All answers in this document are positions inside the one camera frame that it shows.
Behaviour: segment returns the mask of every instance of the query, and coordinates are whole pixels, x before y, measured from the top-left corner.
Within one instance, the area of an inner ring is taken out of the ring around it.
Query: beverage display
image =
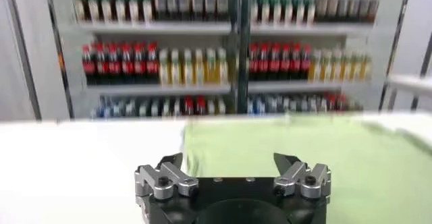
[[[214,96],[185,97],[101,97],[99,106],[90,112],[92,119],[225,115],[226,101]]]
[[[379,0],[251,0],[252,24],[373,23]]]
[[[365,81],[371,57],[364,52],[312,49],[309,45],[254,43],[248,53],[249,81]]]
[[[79,22],[229,21],[228,0],[75,0]]]

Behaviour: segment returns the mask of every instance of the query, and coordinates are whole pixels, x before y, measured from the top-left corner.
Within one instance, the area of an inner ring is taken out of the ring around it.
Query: juice bottle
[[[171,51],[171,81],[172,84],[178,85],[183,82],[182,80],[182,66],[178,57],[178,50]]]
[[[217,79],[217,66],[215,50],[207,49],[207,60],[205,63],[205,82],[216,83]]]
[[[194,83],[194,65],[190,49],[184,49],[183,78],[185,85],[192,85]]]
[[[194,83],[198,85],[203,85],[205,80],[205,67],[204,67],[204,57],[203,50],[195,50],[195,74]]]
[[[220,84],[228,83],[228,62],[227,62],[227,53],[224,48],[219,48],[217,50],[217,58],[218,58],[218,72],[217,79]]]

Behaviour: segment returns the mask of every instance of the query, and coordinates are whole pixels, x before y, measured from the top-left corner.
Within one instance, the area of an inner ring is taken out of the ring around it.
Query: metal pole
[[[237,112],[248,110],[248,68],[247,54],[250,37],[250,0],[242,0],[240,14],[240,57],[238,64]]]

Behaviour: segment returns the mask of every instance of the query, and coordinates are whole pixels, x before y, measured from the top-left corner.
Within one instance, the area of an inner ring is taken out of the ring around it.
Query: bottle
[[[142,0],[129,0],[129,13],[130,13],[130,21],[132,23],[138,23],[139,21],[144,20],[144,16],[142,14],[142,9],[140,6],[140,2]]]
[[[103,19],[102,13],[99,11],[102,6],[99,4],[101,0],[88,0],[88,9],[90,12],[90,19],[93,22],[99,22]]]
[[[299,79],[301,80],[308,80],[309,76],[309,70],[311,66],[311,46],[306,45],[303,48],[303,52],[300,56],[301,58],[301,64],[300,64],[300,72],[299,72]]]
[[[111,84],[120,84],[122,81],[122,65],[120,63],[119,55],[117,52],[117,45],[109,45],[108,54],[109,78]]]
[[[269,70],[269,46],[262,44],[258,57],[258,74],[257,80],[264,81],[267,79],[267,72]]]
[[[310,70],[308,75],[309,81],[319,81],[321,73],[321,50],[314,50],[312,54],[312,61],[310,63]]]
[[[159,60],[157,59],[157,45],[156,43],[151,43],[148,47],[148,57],[146,61],[147,82],[156,84],[159,82]]]
[[[217,81],[220,84],[228,83],[228,62],[227,62],[227,52],[224,48],[218,48],[217,50],[217,59],[218,59],[218,75]]]
[[[279,69],[281,62],[281,45],[279,43],[275,43],[271,48],[271,56],[269,63],[269,80],[277,80],[279,77]]]
[[[115,0],[102,0],[102,12],[103,12],[103,20],[105,22],[112,22],[115,18],[117,18],[117,12],[115,11]]]
[[[123,80],[126,84],[133,84],[135,82],[135,65],[132,61],[130,46],[124,44],[122,47],[123,53],[121,54],[121,68],[123,71]]]
[[[281,64],[279,67],[279,79],[288,80],[290,79],[290,46],[285,44],[282,49]]]
[[[379,0],[370,0],[369,9],[367,12],[367,21],[373,23],[375,21],[375,17],[377,16],[379,7]]]
[[[141,44],[135,44],[134,52],[134,73],[135,83],[142,84],[146,82],[146,61],[144,57],[144,46]]]
[[[258,45],[252,44],[249,48],[249,81],[258,79]]]
[[[338,10],[338,3],[339,0],[329,0],[327,4],[327,17],[330,20],[334,20],[337,14]]]
[[[153,13],[153,8],[151,5],[151,0],[142,0],[142,15],[144,21],[147,23],[155,19],[155,15]]]
[[[117,20],[119,22],[125,22],[128,20],[128,12],[129,12],[129,0],[116,0],[115,1],[115,10],[117,11]]]
[[[168,17],[170,20],[178,20],[177,0],[167,0]]]
[[[302,62],[300,57],[300,52],[301,52],[300,44],[295,45],[290,59],[290,80],[300,79],[300,66]]]
[[[316,19],[318,21],[325,20],[326,13],[327,13],[327,5],[329,0],[316,0],[317,2],[317,16]]]
[[[216,12],[217,19],[220,21],[230,20],[228,16],[228,0],[217,0],[216,1]]]
[[[204,0],[205,19],[208,21],[215,20],[216,0]]]
[[[281,16],[282,16],[281,0],[270,0],[270,20],[272,20],[274,24],[280,24]]]
[[[155,0],[155,17],[158,20],[167,20],[167,0]]]
[[[109,65],[102,44],[97,45],[96,53],[98,84],[108,83]]]
[[[250,21],[253,24],[258,23],[258,11],[259,11],[259,5],[258,0],[250,0]]]
[[[190,20],[190,0],[178,0],[178,10],[181,20]]]
[[[82,47],[82,67],[86,74],[87,85],[97,83],[96,63],[90,54],[90,47],[85,45]]]
[[[306,23],[312,24],[315,21],[315,0],[306,0]]]
[[[184,67],[183,78],[184,84],[187,86],[194,84],[194,64],[192,62],[192,52],[190,49],[184,49]]]
[[[192,12],[194,20],[203,20],[204,0],[192,0]]]
[[[205,67],[204,67],[204,56],[203,50],[195,50],[195,75],[194,83],[203,85],[205,81]]]
[[[269,23],[270,20],[270,1],[261,0],[261,21],[262,23]]]
[[[302,24],[304,19],[304,0],[294,0],[294,13],[296,23]]]
[[[207,49],[207,62],[205,67],[206,83],[216,83],[217,66],[215,50]]]
[[[74,8],[77,21],[85,22],[91,20],[90,10],[88,9],[88,0],[75,0]]]
[[[168,62],[168,50],[161,49],[159,51],[159,79],[162,85],[167,85],[171,83],[171,68]]]
[[[290,24],[292,22],[292,12],[292,0],[283,0],[282,18],[285,24]]]
[[[337,3],[337,20],[346,20],[346,16],[348,15],[348,2],[349,0],[339,0]]]

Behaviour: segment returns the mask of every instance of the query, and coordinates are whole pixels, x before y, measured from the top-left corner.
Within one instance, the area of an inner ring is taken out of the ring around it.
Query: yellow bottle
[[[227,62],[227,52],[224,48],[219,48],[217,50],[218,58],[218,80],[219,84],[227,84],[228,79],[228,62]]]
[[[189,86],[194,84],[194,65],[192,63],[192,52],[190,49],[184,49],[184,67],[183,79],[184,84]]]
[[[203,85],[205,81],[205,67],[204,67],[204,56],[203,50],[195,50],[195,74],[194,83],[198,85]]]

